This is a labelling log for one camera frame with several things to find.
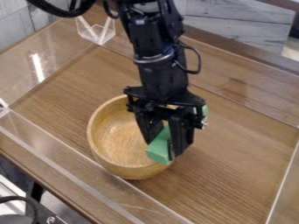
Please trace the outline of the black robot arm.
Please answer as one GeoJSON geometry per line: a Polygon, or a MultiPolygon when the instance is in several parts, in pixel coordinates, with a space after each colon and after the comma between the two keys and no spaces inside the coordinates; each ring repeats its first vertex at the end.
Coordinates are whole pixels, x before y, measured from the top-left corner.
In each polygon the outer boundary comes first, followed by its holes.
{"type": "Polygon", "coordinates": [[[194,131],[207,125],[207,102],[188,90],[186,50],[180,41],[183,16],[174,0],[112,0],[133,47],[141,85],[127,87],[127,110],[147,143],[145,155],[167,165],[194,142],[194,131]]]}

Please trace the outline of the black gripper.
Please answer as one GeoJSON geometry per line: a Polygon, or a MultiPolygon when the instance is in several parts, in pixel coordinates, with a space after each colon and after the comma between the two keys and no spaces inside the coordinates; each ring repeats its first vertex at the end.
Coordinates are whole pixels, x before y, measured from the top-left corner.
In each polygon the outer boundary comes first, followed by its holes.
{"type": "Polygon", "coordinates": [[[127,87],[124,94],[128,100],[127,109],[135,113],[137,127],[147,144],[155,140],[163,130],[163,121],[168,121],[171,133],[168,156],[171,160],[175,160],[194,143],[192,122],[176,115],[178,110],[207,105],[206,100],[188,90],[179,91],[167,100],[148,97],[143,87],[127,87]]]}

